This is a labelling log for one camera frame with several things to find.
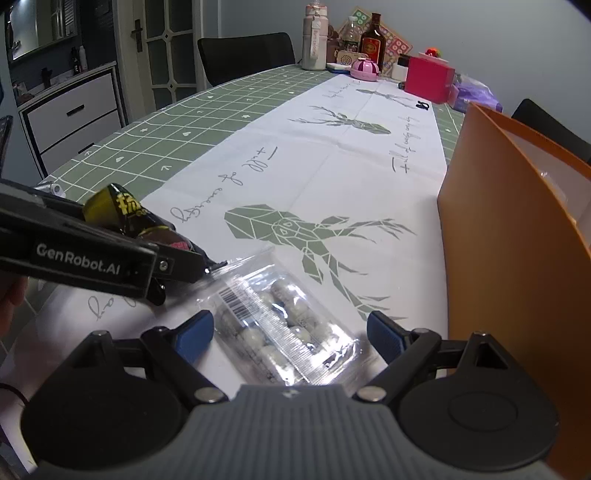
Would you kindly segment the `black yellow snack packet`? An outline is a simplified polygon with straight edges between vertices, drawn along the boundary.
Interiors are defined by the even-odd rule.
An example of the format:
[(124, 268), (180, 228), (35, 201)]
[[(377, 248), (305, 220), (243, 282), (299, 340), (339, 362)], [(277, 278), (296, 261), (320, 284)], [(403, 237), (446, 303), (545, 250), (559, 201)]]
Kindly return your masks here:
[(96, 227), (140, 239), (195, 251), (192, 242), (176, 231), (176, 227), (158, 217), (124, 187), (110, 183), (91, 196), (83, 206), (85, 221)]

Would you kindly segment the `clear packet of white candies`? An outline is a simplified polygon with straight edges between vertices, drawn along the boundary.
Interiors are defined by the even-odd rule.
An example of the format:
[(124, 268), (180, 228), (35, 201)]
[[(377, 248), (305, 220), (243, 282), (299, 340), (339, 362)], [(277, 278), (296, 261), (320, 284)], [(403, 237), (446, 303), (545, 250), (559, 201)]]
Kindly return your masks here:
[(221, 350), (249, 384), (353, 391), (372, 359), (363, 340), (287, 271), (272, 249), (232, 260), (204, 282)]

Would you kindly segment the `white drawer cabinet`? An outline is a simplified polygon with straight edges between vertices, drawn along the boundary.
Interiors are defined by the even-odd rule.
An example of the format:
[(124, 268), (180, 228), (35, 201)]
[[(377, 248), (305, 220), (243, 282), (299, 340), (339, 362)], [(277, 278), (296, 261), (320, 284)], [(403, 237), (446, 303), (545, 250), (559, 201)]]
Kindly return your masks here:
[(43, 177), (127, 125), (114, 62), (43, 90), (20, 105), (18, 111)]

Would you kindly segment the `orange storage box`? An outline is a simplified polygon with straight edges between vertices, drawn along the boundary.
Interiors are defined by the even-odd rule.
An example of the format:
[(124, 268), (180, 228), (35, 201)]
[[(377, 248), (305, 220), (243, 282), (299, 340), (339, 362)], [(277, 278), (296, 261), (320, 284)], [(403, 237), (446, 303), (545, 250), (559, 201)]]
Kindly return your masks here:
[(548, 463), (590, 475), (590, 168), (472, 105), (438, 195), (449, 333), (491, 333), (560, 417)]

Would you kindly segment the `black chair left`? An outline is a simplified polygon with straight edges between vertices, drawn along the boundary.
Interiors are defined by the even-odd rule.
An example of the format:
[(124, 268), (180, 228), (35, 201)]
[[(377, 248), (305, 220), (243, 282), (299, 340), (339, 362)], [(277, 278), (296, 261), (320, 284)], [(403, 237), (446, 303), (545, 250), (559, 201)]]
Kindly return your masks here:
[(206, 80), (215, 87), (273, 68), (294, 65), (293, 44), (284, 32), (197, 41)]

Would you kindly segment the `white pink bottle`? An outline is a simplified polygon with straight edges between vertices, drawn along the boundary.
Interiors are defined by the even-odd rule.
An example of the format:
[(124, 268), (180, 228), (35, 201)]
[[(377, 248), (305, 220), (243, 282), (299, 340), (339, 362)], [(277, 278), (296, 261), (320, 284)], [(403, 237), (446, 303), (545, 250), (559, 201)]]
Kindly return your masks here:
[(328, 7), (320, 1), (305, 6), (303, 53), (301, 66), (308, 71), (325, 70), (327, 63), (329, 18)]

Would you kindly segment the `purple tissue pack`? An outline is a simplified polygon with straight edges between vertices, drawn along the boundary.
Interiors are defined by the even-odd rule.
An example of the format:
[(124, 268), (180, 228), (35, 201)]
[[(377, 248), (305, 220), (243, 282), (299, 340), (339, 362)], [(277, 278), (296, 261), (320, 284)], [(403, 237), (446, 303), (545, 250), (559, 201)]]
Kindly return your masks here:
[(456, 74), (448, 100), (449, 106), (466, 113), (471, 103), (503, 112), (502, 104), (486, 84), (467, 75)]

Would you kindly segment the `small beige speaker box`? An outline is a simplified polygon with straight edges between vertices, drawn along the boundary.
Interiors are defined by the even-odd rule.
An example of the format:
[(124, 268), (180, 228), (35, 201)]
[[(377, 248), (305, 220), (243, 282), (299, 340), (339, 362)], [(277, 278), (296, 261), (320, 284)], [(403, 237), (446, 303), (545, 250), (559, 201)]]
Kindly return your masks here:
[(335, 56), (335, 62), (339, 65), (352, 66), (356, 60), (366, 58), (367, 55), (349, 50), (339, 50), (337, 56)]

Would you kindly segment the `pink square box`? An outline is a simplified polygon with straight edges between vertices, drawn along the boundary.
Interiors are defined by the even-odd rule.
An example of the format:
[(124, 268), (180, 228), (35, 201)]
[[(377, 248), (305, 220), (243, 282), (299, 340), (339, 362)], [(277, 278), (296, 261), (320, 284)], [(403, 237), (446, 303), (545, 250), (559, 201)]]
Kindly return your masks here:
[(409, 60), (405, 91), (436, 104), (447, 103), (455, 69), (431, 56), (414, 56)]

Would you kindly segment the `pink round container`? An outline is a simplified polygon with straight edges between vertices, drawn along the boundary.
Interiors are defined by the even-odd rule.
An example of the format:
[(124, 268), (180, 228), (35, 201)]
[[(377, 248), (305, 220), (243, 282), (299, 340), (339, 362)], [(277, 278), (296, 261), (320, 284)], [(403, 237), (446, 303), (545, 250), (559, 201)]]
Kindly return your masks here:
[(380, 69), (376, 62), (370, 58), (359, 58), (349, 69), (349, 75), (356, 80), (376, 82), (380, 75)]

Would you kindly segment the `clear plastic water bottle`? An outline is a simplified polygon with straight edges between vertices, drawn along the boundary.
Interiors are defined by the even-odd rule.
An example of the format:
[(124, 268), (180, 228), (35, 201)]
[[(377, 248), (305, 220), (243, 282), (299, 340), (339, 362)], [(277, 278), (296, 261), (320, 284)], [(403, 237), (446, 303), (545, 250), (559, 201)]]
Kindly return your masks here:
[(356, 16), (349, 16), (348, 25), (342, 30), (341, 35), (342, 48), (349, 52), (358, 52), (360, 44), (360, 35), (356, 31)]

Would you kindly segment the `brown liquor bottle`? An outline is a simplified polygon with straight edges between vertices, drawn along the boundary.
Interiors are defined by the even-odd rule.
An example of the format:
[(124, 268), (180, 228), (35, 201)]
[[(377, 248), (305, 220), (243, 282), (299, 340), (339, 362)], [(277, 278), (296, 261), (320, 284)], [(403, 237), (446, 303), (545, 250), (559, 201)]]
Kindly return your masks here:
[(374, 12), (370, 24), (361, 37), (361, 52), (374, 61), (380, 71), (383, 70), (386, 51), (386, 37), (381, 33), (381, 14)]

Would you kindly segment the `orange toy figure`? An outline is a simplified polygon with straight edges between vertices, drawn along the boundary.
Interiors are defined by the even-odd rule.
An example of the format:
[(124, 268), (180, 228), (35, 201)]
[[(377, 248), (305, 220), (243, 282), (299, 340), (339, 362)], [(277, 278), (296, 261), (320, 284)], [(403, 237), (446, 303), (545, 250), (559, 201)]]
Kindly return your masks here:
[(440, 58), (441, 52), (438, 48), (430, 47), (425, 51), (425, 54), (434, 58)]

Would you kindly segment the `patterned game board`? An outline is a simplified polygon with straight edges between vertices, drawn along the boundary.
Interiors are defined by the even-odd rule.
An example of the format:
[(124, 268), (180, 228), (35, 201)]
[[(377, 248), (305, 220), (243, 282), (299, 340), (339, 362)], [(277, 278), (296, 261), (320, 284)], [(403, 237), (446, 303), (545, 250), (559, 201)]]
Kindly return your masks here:
[[(359, 51), (361, 52), (361, 37), (369, 27), (372, 14), (369, 11), (363, 10), (361, 7), (356, 7), (349, 16), (356, 16), (356, 31), (360, 35)], [(341, 39), (342, 30), (348, 25), (348, 18), (337, 29), (339, 39)], [(381, 20), (381, 33), (386, 37), (386, 51), (384, 56), (384, 72), (390, 72), (397, 63), (401, 55), (409, 55), (413, 49), (413, 45), (402, 35), (400, 35), (394, 28), (388, 26)]]

